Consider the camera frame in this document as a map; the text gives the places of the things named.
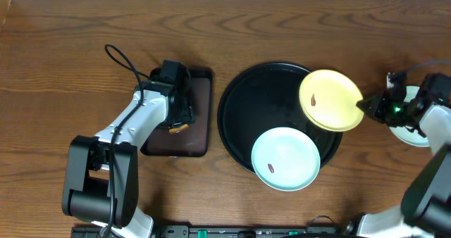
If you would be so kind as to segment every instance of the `black tray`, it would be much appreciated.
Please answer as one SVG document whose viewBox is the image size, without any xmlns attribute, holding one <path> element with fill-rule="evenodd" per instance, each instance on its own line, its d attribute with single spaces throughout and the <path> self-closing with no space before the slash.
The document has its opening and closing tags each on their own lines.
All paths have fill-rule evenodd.
<svg viewBox="0 0 451 238">
<path fill-rule="evenodd" d="M 309 69 L 289 63 L 265 63 L 239 74 L 227 86 L 218 108 L 218 129 L 229 154 L 254 172 L 251 152 L 255 141 L 275 127 L 291 127 L 318 147 L 321 167 L 332 158 L 342 133 L 315 126 L 302 112 L 299 86 Z"/>
</svg>

